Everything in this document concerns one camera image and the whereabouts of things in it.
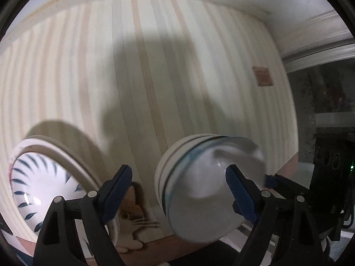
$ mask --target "wall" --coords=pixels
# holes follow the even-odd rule
[[[347,39],[353,42],[353,36],[335,10],[307,19],[288,30],[273,36],[283,58]]]
[[[150,240],[171,234],[153,176],[178,139],[248,137],[265,152],[270,174],[297,153],[287,75],[255,17],[202,0],[57,0],[48,7],[0,44],[0,211],[16,235],[35,240],[21,227],[8,184],[8,157],[27,135],[66,144],[102,181],[129,164],[148,215],[161,226],[148,230]],[[268,67],[273,86],[258,87],[253,66]]]

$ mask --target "cat illustration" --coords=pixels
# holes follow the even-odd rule
[[[120,234],[116,249],[118,253],[129,250],[138,250],[143,243],[134,239],[134,232],[143,227],[159,227],[157,222],[149,221],[143,206],[143,190],[140,185],[133,182],[123,198],[119,212]]]

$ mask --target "blue patterned plate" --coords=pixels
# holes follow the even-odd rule
[[[56,196],[82,198],[86,191],[60,164],[46,155],[29,152],[13,163],[10,184],[14,201],[27,225],[38,235],[48,208]],[[76,221],[86,258],[92,257],[82,221]]]

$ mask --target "white bowl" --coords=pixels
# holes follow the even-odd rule
[[[210,138],[176,161],[160,197],[177,236],[193,242],[213,242],[244,222],[233,211],[234,197],[225,170],[236,164],[261,188],[266,168],[256,144],[242,137]]]
[[[208,140],[212,137],[218,137],[218,135],[214,135],[214,134],[190,135],[175,142],[164,153],[164,155],[162,156],[162,158],[158,163],[155,176],[154,176],[154,187],[161,207],[163,207],[162,195],[163,195],[164,186],[166,184],[166,180],[170,175],[171,171],[174,170],[174,165],[177,163],[178,159],[180,159],[186,152],[188,152],[190,149],[195,147],[197,144],[205,140]]]

